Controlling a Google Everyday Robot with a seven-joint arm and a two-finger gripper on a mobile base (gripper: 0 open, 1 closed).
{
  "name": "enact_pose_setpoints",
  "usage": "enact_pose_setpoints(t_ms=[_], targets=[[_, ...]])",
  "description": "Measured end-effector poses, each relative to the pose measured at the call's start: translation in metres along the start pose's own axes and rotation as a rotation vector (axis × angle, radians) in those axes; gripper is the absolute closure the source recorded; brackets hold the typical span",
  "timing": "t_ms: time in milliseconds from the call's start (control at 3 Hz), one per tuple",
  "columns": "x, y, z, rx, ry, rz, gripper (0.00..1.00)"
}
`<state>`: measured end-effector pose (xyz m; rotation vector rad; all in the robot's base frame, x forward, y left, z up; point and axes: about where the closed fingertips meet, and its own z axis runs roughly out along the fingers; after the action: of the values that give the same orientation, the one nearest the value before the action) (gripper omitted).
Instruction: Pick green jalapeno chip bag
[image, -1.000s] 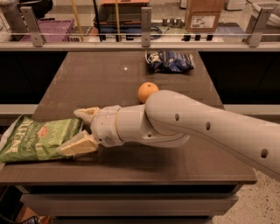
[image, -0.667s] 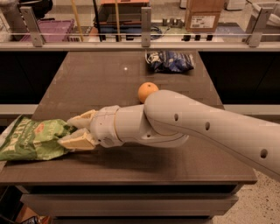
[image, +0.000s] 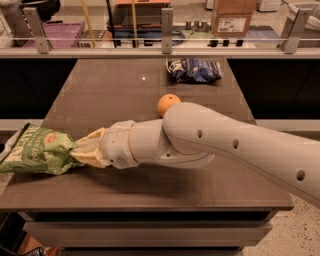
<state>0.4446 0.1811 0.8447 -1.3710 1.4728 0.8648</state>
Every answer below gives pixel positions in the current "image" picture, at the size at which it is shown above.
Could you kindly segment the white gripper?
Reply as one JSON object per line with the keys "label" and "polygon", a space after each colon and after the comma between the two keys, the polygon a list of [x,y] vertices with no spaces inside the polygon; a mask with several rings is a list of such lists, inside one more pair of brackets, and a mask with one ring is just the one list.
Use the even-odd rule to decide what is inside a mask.
{"label": "white gripper", "polygon": [[71,156],[77,161],[97,168],[106,168],[112,165],[117,169],[137,167],[139,163],[130,152],[129,135],[134,121],[117,122],[109,128],[99,128],[87,136],[77,140],[77,148],[95,149],[92,152],[76,152]]}

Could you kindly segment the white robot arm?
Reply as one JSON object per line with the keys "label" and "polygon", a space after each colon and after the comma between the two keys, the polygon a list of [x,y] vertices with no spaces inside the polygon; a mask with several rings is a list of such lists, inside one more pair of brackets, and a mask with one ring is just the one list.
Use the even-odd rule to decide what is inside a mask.
{"label": "white robot arm", "polygon": [[76,141],[70,154],[83,164],[117,169],[142,163],[199,168],[220,155],[320,206],[319,141],[237,121],[195,103],[175,104],[161,119],[100,128]]}

